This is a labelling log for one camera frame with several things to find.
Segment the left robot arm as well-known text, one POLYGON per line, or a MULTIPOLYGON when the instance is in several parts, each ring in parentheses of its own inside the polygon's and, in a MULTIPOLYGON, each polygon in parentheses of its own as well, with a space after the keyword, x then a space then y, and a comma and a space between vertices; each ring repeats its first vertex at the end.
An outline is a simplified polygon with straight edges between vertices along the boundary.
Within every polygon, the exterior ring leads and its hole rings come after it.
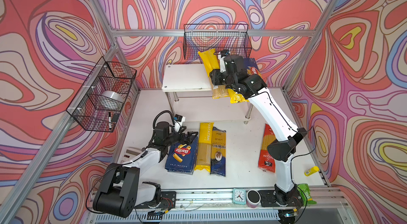
POLYGON ((161 186, 155 182, 142 182, 141 176, 164 160, 171 146, 176 143, 190 144, 198 133, 188 132, 183 125, 185 117, 170 110, 171 122, 153 121, 153 134, 142 152, 124 163, 110 164, 100 178, 98 191, 93 199, 91 212, 127 218, 136 207, 160 208, 165 212, 174 202, 162 196, 161 186))

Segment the clear yellow-top spaghetti bag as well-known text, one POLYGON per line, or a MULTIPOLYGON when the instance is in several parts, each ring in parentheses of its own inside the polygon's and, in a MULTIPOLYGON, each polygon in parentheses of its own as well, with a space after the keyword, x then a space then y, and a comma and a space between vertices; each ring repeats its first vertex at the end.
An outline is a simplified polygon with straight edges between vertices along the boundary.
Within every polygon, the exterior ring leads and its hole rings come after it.
POLYGON ((212 98, 219 99, 228 97, 229 94, 226 87, 219 82, 220 65, 216 49, 209 49, 203 52, 198 52, 198 55, 204 64, 205 71, 210 80, 210 84, 212 87, 212 98))

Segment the red noodle bag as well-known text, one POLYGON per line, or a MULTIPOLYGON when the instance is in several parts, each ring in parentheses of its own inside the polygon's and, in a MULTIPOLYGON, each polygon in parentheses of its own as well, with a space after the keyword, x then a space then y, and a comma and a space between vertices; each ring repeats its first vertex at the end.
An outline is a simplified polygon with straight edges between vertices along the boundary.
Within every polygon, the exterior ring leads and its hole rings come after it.
POLYGON ((276 136, 273 130, 271 129, 269 124, 265 124, 265 130, 263 133, 260 155, 258 160, 258 167, 264 172, 274 173, 276 171, 275 160, 268 152, 268 146, 274 141, 276 141, 276 136))

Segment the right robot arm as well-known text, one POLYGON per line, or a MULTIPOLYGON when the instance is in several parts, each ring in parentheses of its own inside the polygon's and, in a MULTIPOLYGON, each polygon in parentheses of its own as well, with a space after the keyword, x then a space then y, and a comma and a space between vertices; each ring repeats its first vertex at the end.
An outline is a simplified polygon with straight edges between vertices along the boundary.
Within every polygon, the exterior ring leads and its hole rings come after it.
POLYGON ((225 86, 248 100, 272 129, 276 139, 267 146, 267 151, 275 160, 275 198, 278 205, 287 206, 298 196, 297 185, 292 178, 291 160, 307 130, 288 118, 259 74, 248 73, 242 56, 211 55, 207 73, 214 86, 225 86))

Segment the dark blue spaghetti bag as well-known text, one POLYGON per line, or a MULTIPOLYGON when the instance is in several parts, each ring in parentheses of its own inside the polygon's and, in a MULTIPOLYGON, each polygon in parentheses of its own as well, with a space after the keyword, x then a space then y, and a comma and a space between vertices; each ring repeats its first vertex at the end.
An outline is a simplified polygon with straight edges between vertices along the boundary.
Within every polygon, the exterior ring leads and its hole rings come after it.
POLYGON ((226 131, 216 127, 212 132, 210 174, 226 176, 226 131))

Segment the blue Barilla spaghetti box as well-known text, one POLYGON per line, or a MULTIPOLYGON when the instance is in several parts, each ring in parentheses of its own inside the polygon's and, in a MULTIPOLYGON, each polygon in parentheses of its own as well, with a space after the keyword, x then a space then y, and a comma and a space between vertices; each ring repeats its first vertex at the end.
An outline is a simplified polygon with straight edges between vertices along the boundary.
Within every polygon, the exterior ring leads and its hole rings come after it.
POLYGON ((261 75, 258 65, 256 63, 256 60, 254 58, 244 57, 243 62, 244 62, 244 72, 248 76, 257 74, 262 78, 262 75, 261 75))

